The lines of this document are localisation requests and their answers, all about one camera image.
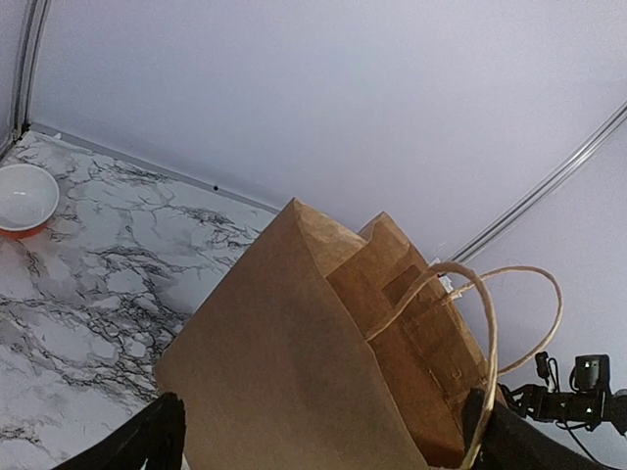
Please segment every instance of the white marble surface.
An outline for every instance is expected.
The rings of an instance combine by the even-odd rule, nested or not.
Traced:
[[[47,469],[153,399],[161,351],[273,215],[30,132],[48,229],[0,240],[0,469]]]

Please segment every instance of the black mechanical part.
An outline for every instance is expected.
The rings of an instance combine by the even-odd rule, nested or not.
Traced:
[[[185,407],[166,393],[109,437],[53,470],[180,470]]]
[[[609,393],[609,356],[575,357],[574,389],[580,393],[594,393],[598,390]]]
[[[549,377],[551,377],[551,370],[549,369],[549,354],[546,351],[538,352],[535,355],[535,359],[538,377],[544,379],[547,385],[549,385]]]
[[[602,392],[587,395],[550,393],[547,387],[529,384],[513,392],[504,391],[504,395],[512,411],[522,417],[529,416],[535,421],[574,421],[585,423],[590,431],[603,421],[605,396]],[[515,403],[514,407],[509,405],[510,402]]]
[[[484,393],[472,390],[463,408],[466,448],[481,414]],[[495,403],[474,470],[604,470],[604,467],[556,443],[520,416]]]
[[[603,421],[609,421],[624,436],[627,434],[627,395],[619,394],[620,392],[605,403]]]

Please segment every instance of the black cable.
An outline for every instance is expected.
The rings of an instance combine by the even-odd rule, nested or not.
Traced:
[[[551,364],[555,367],[555,374],[553,374],[553,370],[551,369]],[[553,384],[558,393],[561,392],[561,386],[559,384],[559,366],[557,365],[557,361],[554,357],[550,358],[547,361],[547,365],[549,366],[549,373],[551,374],[551,379],[553,380]]]
[[[568,382],[570,385],[570,390],[572,390],[575,393],[579,392],[579,389],[575,387],[575,368],[574,367],[570,371],[570,377],[568,378]]]
[[[561,429],[562,431],[568,431],[568,428],[574,431],[576,429],[584,429],[586,426],[588,426],[586,423],[578,424],[576,426],[564,426],[562,423],[559,422],[555,422],[555,425],[558,429]]]
[[[593,462],[595,462],[596,464],[600,465],[601,467],[607,470],[623,470],[622,468],[610,467],[609,465],[605,465],[604,463],[600,463],[598,460],[596,460],[595,457],[590,453],[590,451],[586,449],[583,443],[579,441],[579,438],[575,436],[575,433],[572,432],[573,429],[577,429],[577,428],[571,428],[570,426],[568,426],[568,423],[565,421],[562,424],[564,425],[563,429],[568,431],[568,434],[573,439],[573,441],[577,443],[577,446],[579,446],[586,453],[586,455],[588,455],[588,458],[590,458]]]
[[[499,388],[501,389],[501,393],[503,394],[503,397],[506,399],[507,407],[511,409],[512,411],[515,411],[517,414],[519,414],[520,416],[524,418],[525,413],[524,412],[521,413],[520,404],[513,397],[513,394],[511,393],[511,390],[509,389],[509,387],[505,384],[499,384]]]

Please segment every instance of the white wall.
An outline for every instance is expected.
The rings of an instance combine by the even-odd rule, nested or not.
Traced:
[[[0,149],[11,137],[14,74],[26,4],[26,0],[0,0]]]
[[[32,119],[451,255],[627,99],[627,3],[56,0]]]
[[[575,355],[607,353],[611,386],[627,389],[627,126],[561,189],[524,215],[503,238],[469,264],[480,272],[505,264],[535,264],[551,271],[564,293],[564,321],[548,347],[568,383]],[[489,281],[499,318],[500,360],[510,363],[535,346],[555,316],[551,285],[533,274]],[[483,345],[485,320],[476,295],[464,295],[461,311]],[[535,365],[504,377],[513,387],[540,383]],[[575,448],[565,431],[542,428]],[[608,424],[578,432],[603,463],[623,468],[627,442]]]

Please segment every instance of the white bowl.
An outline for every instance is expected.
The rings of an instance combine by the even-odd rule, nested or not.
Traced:
[[[12,238],[45,222],[59,205],[59,185],[45,169],[34,164],[0,167],[0,230]]]

